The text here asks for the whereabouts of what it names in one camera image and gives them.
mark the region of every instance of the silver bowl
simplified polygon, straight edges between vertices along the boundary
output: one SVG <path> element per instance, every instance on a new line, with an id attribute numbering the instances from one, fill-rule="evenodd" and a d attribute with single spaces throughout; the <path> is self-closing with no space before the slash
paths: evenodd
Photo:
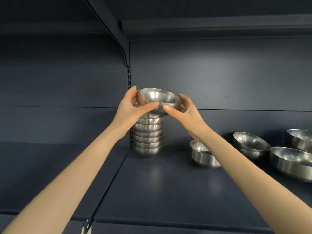
<path id="1" fill-rule="evenodd" d="M 142 148 L 138 148 L 136 146 L 134 146 L 135 151 L 144 156 L 144 157 L 155 157 L 158 154 L 160 154 L 160 152 L 163 149 L 163 145 L 158 147 L 158 148 L 154 148 L 154 149 L 142 149 Z"/>
<path id="2" fill-rule="evenodd" d="M 133 140 L 135 142 L 139 142 L 139 143 L 156 143 L 159 141 L 163 140 L 163 136 L 160 137 L 154 137 L 154 138 L 143 138 L 143 137 L 139 137 L 137 135 L 133 135 Z"/>
<path id="3" fill-rule="evenodd" d="M 163 136 L 163 131 L 158 130 L 156 132 L 150 132 L 150 133 L 144 133 L 144 132 L 138 132 L 138 131 L 133 131 L 134 135 L 137 135 L 142 138 L 154 138 L 154 137 L 160 137 Z"/>
<path id="4" fill-rule="evenodd" d="M 140 118 L 142 118 L 142 119 L 156 119 L 156 118 L 160 118 L 160 117 L 155 116 L 155 115 L 150 114 L 150 113 L 145 113 Z"/>
<path id="5" fill-rule="evenodd" d="M 155 118 L 155 119 L 145 119 L 145 118 L 139 118 L 137 121 L 137 124 L 141 125 L 160 125 L 163 123 L 163 118 Z"/>
<path id="6" fill-rule="evenodd" d="M 141 149 L 154 149 L 158 148 L 163 145 L 163 139 L 161 141 L 158 141 L 156 143 L 140 143 L 137 141 L 133 141 L 135 147 L 141 148 Z"/>
<path id="7" fill-rule="evenodd" d="M 198 165 L 205 168 L 218 168 L 221 166 L 209 149 L 207 149 L 202 143 L 193 140 L 190 142 L 190 146 L 192 148 L 192 159 Z"/>
<path id="8" fill-rule="evenodd" d="M 159 102 L 157 108 L 151 110 L 151 114 L 156 116 L 168 115 L 162 108 L 164 105 L 168 105 L 175 109 L 179 109 L 182 103 L 182 99 L 169 91 L 155 89 L 155 88 L 144 88 L 138 91 L 138 101 L 143 106 L 149 102 Z"/>
<path id="9" fill-rule="evenodd" d="M 312 153 L 312 131 L 309 130 L 287 130 L 287 142 L 289 146 Z"/>
<path id="10" fill-rule="evenodd" d="M 282 173 L 305 182 L 312 182 L 312 154 L 298 149 L 272 147 L 271 163 Z"/>
<path id="11" fill-rule="evenodd" d="M 271 145 L 263 139 L 246 132 L 233 134 L 233 146 L 250 160 L 269 155 Z"/>
<path id="12" fill-rule="evenodd" d="M 162 124 L 160 125 L 141 125 L 135 123 L 133 125 L 133 130 L 137 132 L 143 132 L 143 133 L 150 133 L 150 132 L 156 132 L 162 129 Z"/>

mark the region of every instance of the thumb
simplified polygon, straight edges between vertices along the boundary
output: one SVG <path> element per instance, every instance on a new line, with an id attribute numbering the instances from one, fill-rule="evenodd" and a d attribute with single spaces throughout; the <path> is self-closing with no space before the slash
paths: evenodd
<path id="1" fill-rule="evenodd" d="M 151 103 L 145 104 L 142 107 L 139 107 L 140 116 L 142 116 L 145 113 L 150 112 L 151 110 L 156 108 L 158 105 L 159 105 L 159 102 L 151 102 Z"/>
<path id="2" fill-rule="evenodd" d="M 179 112 L 178 110 L 174 109 L 173 107 L 170 107 L 168 105 L 164 105 L 163 109 L 168 113 L 170 116 L 176 118 L 178 121 L 182 119 L 183 113 Z"/>

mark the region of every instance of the person's right hand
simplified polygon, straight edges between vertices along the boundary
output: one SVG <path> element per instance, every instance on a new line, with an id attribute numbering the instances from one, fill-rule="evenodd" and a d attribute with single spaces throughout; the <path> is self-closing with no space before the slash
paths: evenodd
<path id="1" fill-rule="evenodd" d="M 207 129 L 207 124 L 202 119 L 192 100 L 184 94 L 179 94 L 185 109 L 180 107 L 179 111 L 164 105 L 163 109 L 172 117 L 176 118 L 197 141 L 202 143 L 201 137 Z"/>

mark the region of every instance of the bare skin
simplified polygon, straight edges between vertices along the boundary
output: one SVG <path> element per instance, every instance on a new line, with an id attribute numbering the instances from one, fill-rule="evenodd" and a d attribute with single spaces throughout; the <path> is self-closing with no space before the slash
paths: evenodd
<path id="1" fill-rule="evenodd" d="M 133 106 L 137 93 L 135 86 L 128 90 L 111 125 L 20 212 L 3 234 L 63 232 L 113 145 L 140 116 L 158 106 L 157 102 Z M 272 230 L 277 234 L 310 233 L 312 209 L 211 130 L 190 98 L 180 97 L 185 109 L 163 108 L 211 150 Z"/>
<path id="2" fill-rule="evenodd" d="M 179 96 L 185 109 L 163 106 L 164 110 L 209 148 L 272 230 L 276 234 L 311 233 L 312 209 L 210 129 L 189 97 Z"/>

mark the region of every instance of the shallow metal bowl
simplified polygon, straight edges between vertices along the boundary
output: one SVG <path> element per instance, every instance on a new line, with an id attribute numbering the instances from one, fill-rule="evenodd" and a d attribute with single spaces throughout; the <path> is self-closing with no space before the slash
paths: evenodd
<path id="1" fill-rule="evenodd" d="M 143 137 L 143 138 L 154 138 L 154 137 L 163 136 L 163 131 L 162 130 L 158 130 L 156 132 L 144 133 L 144 132 L 138 132 L 138 131 L 134 130 L 133 134 L 137 135 L 139 137 Z"/>
<path id="2" fill-rule="evenodd" d="M 156 119 L 156 118 L 161 118 L 161 117 L 155 116 L 155 115 L 150 114 L 150 113 L 145 113 L 140 118 L 142 118 L 142 119 Z"/>
<path id="3" fill-rule="evenodd" d="M 163 136 L 153 137 L 153 138 L 143 138 L 137 135 L 133 135 L 133 140 L 139 143 L 156 143 L 163 140 Z"/>
<path id="4" fill-rule="evenodd" d="M 141 143 L 137 141 L 133 141 L 133 143 L 136 147 L 141 148 L 141 149 L 154 149 L 163 145 L 163 139 L 156 143 Z"/>
<path id="5" fill-rule="evenodd" d="M 269 154 L 271 145 L 258 136 L 246 132 L 233 134 L 233 146 L 250 160 Z"/>
<path id="6" fill-rule="evenodd" d="M 135 123 L 133 125 L 133 130 L 137 132 L 143 132 L 143 133 L 150 133 L 150 132 L 156 132 L 162 129 L 162 124 L 160 125 L 141 125 Z"/>
<path id="7" fill-rule="evenodd" d="M 154 118 L 154 119 L 145 119 L 145 118 L 139 118 L 137 121 L 137 124 L 141 125 L 160 125 L 163 123 L 163 118 Z"/>
<path id="8" fill-rule="evenodd" d="M 271 163 L 282 173 L 305 182 L 312 182 L 312 154 L 298 149 L 272 147 Z"/>
<path id="9" fill-rule="evenodd" d="M 154 149 L 142 149 L 134 146 L 134 149 L 138 154 L 140 154 L 143 157 L 155 157 L 158 154 L 160 154 L 160 152 L 163 149 L 163 145 Z"/>
<path id="10" fill-rule="evenodd" d="M 150 113 L 156 116 L 168 115 L 162 108 L 164 105 L 168 105 L 175 109 L 179 109 L 182 103 L 182 99 L 169 91 L 155 89 L 155 88 L 144 88 L 138 91 L 138 101 L 141 106 L 149 102 L 159 102 L 157 108 L 153 109 Z"/>
<path id="11" fill-rule="evenodd" d="M 198 165 L 205 168 L 218 168 L 221 166 L 209 149 L 207 149 L 202 143 L 193 140 L 190 142 L 190 146 L 192 148 L 192 159 Z"/>
<path id="12" fill-rule="evenodd" d="M 312 153 L 312 131 L 290 129 L 287 133 L 287 143 L 290 147 Z"/>

